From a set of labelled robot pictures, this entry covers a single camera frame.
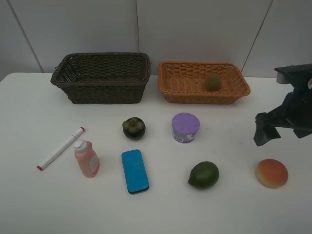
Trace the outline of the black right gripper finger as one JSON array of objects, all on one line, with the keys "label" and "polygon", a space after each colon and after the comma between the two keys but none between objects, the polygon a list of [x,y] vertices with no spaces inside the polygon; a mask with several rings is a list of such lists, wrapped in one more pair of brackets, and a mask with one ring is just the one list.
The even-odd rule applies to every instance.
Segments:
[{"label": "black right gripper finger", "polygon": [[258,113],[255,116],[256,128],[273,127],[272,119],[272,113]]},{"label": "black right gripper finger", "polygon": [[273,139],[281,138],[275,127],[272,126],[257,126],[253,137],[257,146],[263,146]]}]

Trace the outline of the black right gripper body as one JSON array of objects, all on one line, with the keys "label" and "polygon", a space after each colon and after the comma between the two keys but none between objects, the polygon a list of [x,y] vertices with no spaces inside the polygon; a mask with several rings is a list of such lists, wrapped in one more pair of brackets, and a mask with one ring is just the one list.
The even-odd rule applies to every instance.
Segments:
[{"label": "black right gripper body", "polygon": [[283,103],[269,112],[267,125],[293,129],[298,138],[312,134],[311,91],[290,92]]}]

